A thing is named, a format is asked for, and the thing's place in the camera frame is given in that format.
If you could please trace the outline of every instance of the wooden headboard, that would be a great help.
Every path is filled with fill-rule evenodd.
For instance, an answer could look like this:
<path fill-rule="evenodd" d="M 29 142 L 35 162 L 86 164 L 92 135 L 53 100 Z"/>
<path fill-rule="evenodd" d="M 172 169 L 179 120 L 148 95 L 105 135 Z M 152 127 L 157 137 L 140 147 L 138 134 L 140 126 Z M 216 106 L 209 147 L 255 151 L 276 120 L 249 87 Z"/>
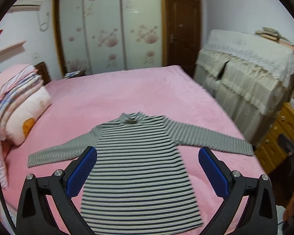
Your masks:
<path fill-rule="evenodd" d="M 49 82 L 51 82 L 50 75 L 48 73 L 47 66 L 45 62 L 40 62 L 39 64 L 35 65 L 37 71 L 37 74 L 41 75 L 44 81 L 44 85 L 47 85 Z"/>

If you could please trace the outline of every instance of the sliding wardrobe door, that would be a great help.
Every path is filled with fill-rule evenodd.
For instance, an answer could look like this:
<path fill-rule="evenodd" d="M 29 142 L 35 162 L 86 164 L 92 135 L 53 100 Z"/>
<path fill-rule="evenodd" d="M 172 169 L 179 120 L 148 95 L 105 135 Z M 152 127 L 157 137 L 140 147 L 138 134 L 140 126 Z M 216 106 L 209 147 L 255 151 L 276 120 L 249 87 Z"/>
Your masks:
<path fill-rule="evenodd" d="M 128 69 L 162 66 L 162 0 L 122 0 Z"/>
<path fill-rule="evenodd" d="M 83 0 L 59 0 L 60 36 L 67 71 L 86 70 L 92 74 L 87 57 L 83 24 Z"/>
<path fill-rule="evenodd" d="M 93 73 L 124 70 L 120 0 L 84 0 Z"/>

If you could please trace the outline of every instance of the lace cloth cover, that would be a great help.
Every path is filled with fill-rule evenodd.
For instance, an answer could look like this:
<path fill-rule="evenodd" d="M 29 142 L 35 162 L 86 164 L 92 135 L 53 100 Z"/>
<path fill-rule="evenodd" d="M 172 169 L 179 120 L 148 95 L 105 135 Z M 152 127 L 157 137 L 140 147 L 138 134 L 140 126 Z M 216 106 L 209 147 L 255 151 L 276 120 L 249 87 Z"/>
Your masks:
<path fill-rule="evenodd" d="M 260 126 L 262 131 L 269 128 L 287 94 L 294 73 L 293 51 L 258 36 L 212 30 L 196 64 L 195 81 L 217 100 L 245 139 L 256 145 L 261 140 Z"/>
<path fill-rule="evenodd" d="M 288 87 L 294 73 L 294 53 L 290 48 L 262 37 L 224 30 L 212 30 L 204 51 L 218 51 L 262 66 Z"/>

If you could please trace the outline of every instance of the door frame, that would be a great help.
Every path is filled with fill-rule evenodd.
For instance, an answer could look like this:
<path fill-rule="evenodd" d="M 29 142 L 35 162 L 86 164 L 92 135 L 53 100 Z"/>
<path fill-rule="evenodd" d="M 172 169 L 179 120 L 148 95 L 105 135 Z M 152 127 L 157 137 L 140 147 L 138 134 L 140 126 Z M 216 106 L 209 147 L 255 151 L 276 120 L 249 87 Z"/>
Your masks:
<path fill-rule="evenodd" d="M 167 23 L 166 23 L 166 11 L 165 11 L 165 0 L 161 0 L 162 7 L 162 39 L 163 39 L 163 52 L 162 52 L 162 66 L 167 65 Z M 60 20 L 59 20 L 59 0 L 53 0 L 53 30 L 54 30 L 54 41 L 58 54 L 59 67 L 64 76 L 67 73 L 65 66 L 63 46 L 61 42 L 61 33 L 60 33 Z"/>
<path fill-rule="evenodd" d="M 199 40 L 199 50 L 201 50 L 201 38 L 202 38 L 202 4 L 201 4 L 201 0 L 191 0 L 191 1 L 196 1 L 199 3 L 199 20 L 200 20 L 200 26 L 198 27 L 199 32 L 200 32 L 200 40 Z M 170 26 L 169 26 L 169 0 L 165 0 L 165 10 L 166 10 L 166 60 L 168 61 L 168 54 L 169 54 L 169 48 L 170 48 L 170 34 L 169 34 L 169 30 L 170 30 Z"/>

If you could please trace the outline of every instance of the wooden door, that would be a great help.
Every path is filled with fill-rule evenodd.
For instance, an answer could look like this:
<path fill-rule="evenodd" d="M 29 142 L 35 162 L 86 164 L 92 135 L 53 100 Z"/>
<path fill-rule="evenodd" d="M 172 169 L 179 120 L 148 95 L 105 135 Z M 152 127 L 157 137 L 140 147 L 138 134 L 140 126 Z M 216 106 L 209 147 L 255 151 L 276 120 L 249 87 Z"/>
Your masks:
<path fill-rule="evenodd" d="M 166 0 L 168 65 L 179 65 L 191 77 L 201 40 L 201 1 Z"/>

